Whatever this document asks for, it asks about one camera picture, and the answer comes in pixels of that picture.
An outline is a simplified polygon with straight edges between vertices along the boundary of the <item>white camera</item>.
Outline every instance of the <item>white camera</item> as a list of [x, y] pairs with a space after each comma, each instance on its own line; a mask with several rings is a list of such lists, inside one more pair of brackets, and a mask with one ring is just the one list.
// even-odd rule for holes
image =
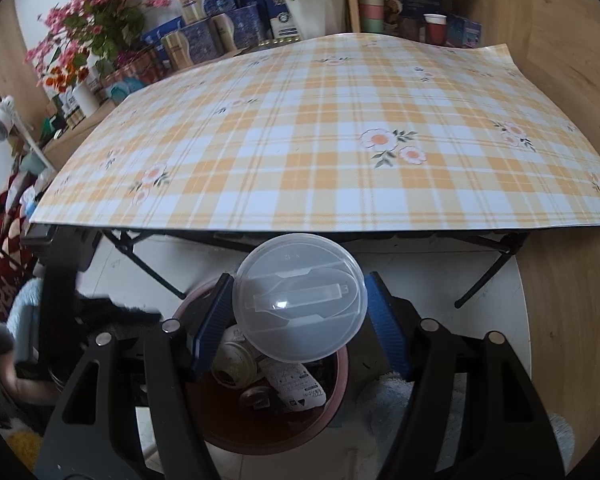
[[7, 96], [0, 102], [0, 142], [6, 140], [13, 128], [13, 97]]
[[0, 102], [0, 142], [7, 139], [14, 126], [16, 127], [19, 136], [26, 141], [30, 149], [36, 153], [42, 163], [57, 173], [56, 168], [53, 167], [48, 158], [42, 153], [42, 150], [40, 150], [40, 147], [36, 144], [36, 141], [29, 135], [27, 127], [22, 123], [18, 112], [13, 107], [13, 97], [9, 95]]

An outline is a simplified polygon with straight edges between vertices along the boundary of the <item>plastic container lid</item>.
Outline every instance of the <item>plastic container lid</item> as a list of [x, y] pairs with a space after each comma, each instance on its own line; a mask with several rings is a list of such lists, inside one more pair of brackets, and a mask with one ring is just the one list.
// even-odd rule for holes
[[264, 242], [240, 265], [233, 295], [234, 316], [247, 340], [286, 363], [337, 352], [366, 314], [360, 266], [344, 248], [317, 235]]

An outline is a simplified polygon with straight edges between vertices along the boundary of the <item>flower print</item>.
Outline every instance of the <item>flower print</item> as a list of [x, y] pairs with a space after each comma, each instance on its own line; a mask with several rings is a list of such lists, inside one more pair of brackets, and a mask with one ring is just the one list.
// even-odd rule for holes
[[[377, 152], [371, 157], [371, 160], [377, 159], [376, 168], [381, 166], [392, 167], [398, 157], [396, 155], [398, 145], [401, 142], [407, 143], [414, 140], [414, 136], [417, 134], [417, 132], [406, 133], [404, 130], [389, 132], [383, 128], [374, 128], [363, 133], [360, 136], [360, 142], [366, 149]], [[418, 150], [415, 156], [416, 158], [420, 157], [420, 162], [411, 162], [411, 164], [421, 164], [423, 160], [427, 160], [427, 156], [421, 150]]]
[[427, 161], [427, 154], [420, 148], [415, 146], [405, 146], [398, 152], [402, 160], [406, 160], [409, 164], [420, 165]]
[[122, 155], [122, 151], [122, 148], [113, 148], [112, 150], [109, 150], [104, 156], [105, 160], [101, 163], [100, 167], [102, 168], [104, 166], [104, 169], [108, 170], [116, 161], [116, 158], [118, 158], [119, 155]]
[[231, 103], [232, 108], [237, 108], [244, 105], [250, 105], [252, 103], [256, 103], [257, 99], [236, 99], [233, 103]]
[[318, 63], [324, 63], [326, 65], [341, 65], [341, 64], [347, 62], [349, 59], [350, 59], [350, 57], [329, 56], [324, 59], [319, 59]]
[[151, 191], [151, 188], [149, 188], [149, 187], [141, 187], [140, 189], [138, 189], [136, 191], [134, 197], [131, 199], [131, 205], [140, 205], [147, 198], [149, 198], [150, 191]]
[[481, 77], [493, 77], [493, 74], [491, 74], [489, 72], [480, 72], [479, 70], [476, 70], [475, 68], [468, 68], [467, 70], [469, 72], [471, 72], [472, 74], [479, 75]]
[[218, 108], [218, 110], [215, 111], [214, 115], [224, 114], [229, 108], [239, 108], [241, 106], [250, 105], [250, 104], [253, 104], [253, 103], [257, 103], [257, 102], [258, 102], [257, 98], [252, 98], [252, 99], [236, 99], [230, 105]]
[[270, 57], [271, 56], [261, 56], [258, 59], [254, 59], [253, 61], [251, 61], [250, 63], [247, 64], [247, 67], [252, 68], [254, 66], [258, 66], [260, 63], [262, 63], [263, 61], [266, 61]]
[[591, 181], [593, 189], [600, 193], [600, 176], [593, 170], [588, 170], [587, 173], [589, 175], [589, 180]]
[[420, 81], [428, 82], [435, 78], [431, 72], [427, 72], [421, 66], [415, 66], [412, 70], [416, 73], [416, 76], [420, 78]]
[[504, 140], [512, 148], [517, 148], [520, 145], [520, 139], [509, 132], [502, 133], [502, 140]]
[[151, 186], [156, 186], [158, 184], [158, 179], [166, 174], [166, 167], [163, 164], [156, 164], [150, 170], [146, 170], [142, 177], [140, 178], [140, 182], [142, 184], [149, 184]]
[[62, 191], [62, 189], [64, 188], [64, 186], [66, 186], [69, 181], [71, 180], [71, 175], [67, 175], [66, 177], [64, 177], [59, 183], [58, 183], [58, 187], [56, 188], [56, 190], [54, 191], [54, 196], [58, 195], [58, 193], [60, 193]]
[[493, 121], [493, 126], [500, 131], [500, 136], [509, 146], [517, 148], [523, 146], [536, 152], [536, 147], [531, 140], [526, 136], [526, 131], [516, 123]]
[[504, 122], [502, 124], [510, 134], [515, 135], [517, 138], [519, 138], [521, 140], [526, 139], [526, 132], [520, 126], [518, 126], [516, 123]]
[[398, 145], [396, 136], [382, 128], [367, 130], [360, 135], [360, 142], [362, 142], [362, 145], [366, 149], [374, 150], [375, 152], [388, 152], [395, 149]]

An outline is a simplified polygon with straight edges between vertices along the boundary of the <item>paper receipt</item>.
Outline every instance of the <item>paper receipt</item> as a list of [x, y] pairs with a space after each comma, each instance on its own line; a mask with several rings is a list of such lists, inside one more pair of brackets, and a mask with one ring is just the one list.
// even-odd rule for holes
[[269, 384], [291, 411], [304, 412], [327, 402], [324, 390], [303, 364], [281, 363], [270, 358], [258, 364]]

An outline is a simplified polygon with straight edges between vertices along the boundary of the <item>yellow plaid tablecloth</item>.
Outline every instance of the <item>yellow plaid tablecloth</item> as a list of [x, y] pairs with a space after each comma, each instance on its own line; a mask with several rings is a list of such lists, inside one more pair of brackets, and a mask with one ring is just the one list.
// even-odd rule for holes
[[32, 220], [312, 232], [600, 224], [600, 157], [504, 45], [341, 34], [132, 94]]

